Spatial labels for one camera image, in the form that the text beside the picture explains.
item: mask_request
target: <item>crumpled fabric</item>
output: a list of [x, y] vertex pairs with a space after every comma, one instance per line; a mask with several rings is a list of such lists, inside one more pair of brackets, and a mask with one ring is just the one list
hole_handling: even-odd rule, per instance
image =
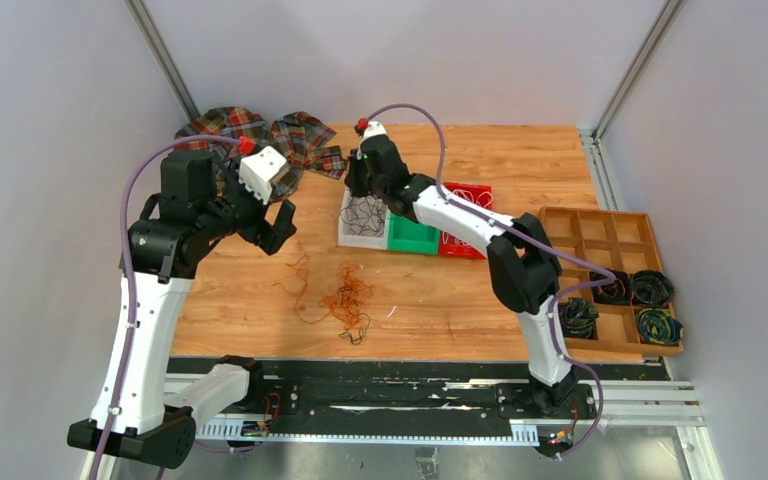
[[[260, 115], [242, 107], [220, 107], [208, 110], [178, 130], [175, 138], [191, 135], [222, 135], [230, 138], [247, 137], [261, 147], [272, 146], [290, 164], [290, 171], [275, 185], [275, 197], [286, 198], [299, 186], [304, 170], [312, 170], [339, 179], [348, 168], [339, 146], [326, 147], [334, 137], [333, 129], [307, 112], [284, 115], [269, 126]], [[210, 150], [221, 158], [228, 156], [231, 146], [214, 142], [195, 141], [175, 147], [176, 150]]]

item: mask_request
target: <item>gray wall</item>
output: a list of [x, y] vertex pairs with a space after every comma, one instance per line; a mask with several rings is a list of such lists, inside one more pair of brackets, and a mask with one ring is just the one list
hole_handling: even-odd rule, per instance
[[0, 479], [80, 471], [66, 429], [110, 357], [122, 186], [183, 122], [121, 0], [0, 1]]
[[348, 123], [414, 102], [445, 123], [590, 127], [663, 0], [146, 3], [202, 110]]
[[607, 152], [647, 211], [728, 479], [768, 478], [768, 2], [691, 0]]

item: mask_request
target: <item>tangled orange wire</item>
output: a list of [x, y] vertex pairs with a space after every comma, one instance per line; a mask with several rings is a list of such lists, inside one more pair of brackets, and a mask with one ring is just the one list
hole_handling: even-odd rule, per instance
[[[366, 306], [366, 301], [372, 297], [375, 290], [374, 285], [367, 285], [363, 280], [355, 278], [352, 274], [356, 272], [360, 267], [356, 263], [344, 262], [340, 265], [337, 272], [338, 278], [342, 281], [342, 286], [337, 288], [337, 291], [333, 294], [326, 295], [319, 301], [319, 306], [327, 308], [328, 311], [322, 315], [322, 317], [316, 320], [306, 320], [302, 317], [299, 302], [302, 296], [307, 292], [308, 287], [308, 274], [307, 263], [310, 261], [308, 254], [304, 254], [299, 258], [296, 263], [288, 263], [288, 267], [292, 267], [296, 270], [296, 276], [300, 278], [304, 283], [302, 288], [298, 292], [291, 292], [281, 282], [273, 284], [273, 286], [280, 286], [285, 292], [290, 295], [296, 296], [296, 302], [293, 304], [293, 311], [296, 312], [296, 316], [299, 320], [305, 323], [319, 323], [326, 319], [329, 315], [343, 322], [343, 333], [340, 337], [348, 338], [349, 341], [357, 345], [363, 341], [366, 337], [366, 331], [369, 328], [371, 319], [367, 313], [363, 312]], [[351, 330], [357, 329], [357, 337], [349, 333]]]

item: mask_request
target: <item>gray floor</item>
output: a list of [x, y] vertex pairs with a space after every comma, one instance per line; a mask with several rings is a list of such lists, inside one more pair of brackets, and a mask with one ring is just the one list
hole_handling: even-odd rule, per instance
[[[585, 427], [577, 428], [581, 435]], [[690, 479], [675, 429], [616, 427], [597, 433], [561, 463], [532, 448], [357, 444], [269, 444], [248, 455], [194, 450], [164, 480], [484, 480]], [[130, 465], [121, 479], [153, 479], [156, 468]]]

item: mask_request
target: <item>wooden compartment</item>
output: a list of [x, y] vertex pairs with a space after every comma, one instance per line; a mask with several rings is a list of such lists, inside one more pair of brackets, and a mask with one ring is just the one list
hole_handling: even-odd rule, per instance
[[[565, 253], [629, 275], [640, 270], [663, 272], [652, 225], [644, 213], [543, 207], [539, 218], [552, 246]], [[563, 259], [560, 263], [562, 289], [588, 280], [589, 273], [581, 267]], [[578, 290], [570, 296], [593, 301], [590, 289]], [[641, 342], [635, 320], [638, 307], [595, 305], [599, 310], [596, 339], [567, 338], [568, 348], [650, 356], [675, 355], [684, 349], [681, 343], [663, 346]], [[667, 309], [675, 317], [672, 305]]]

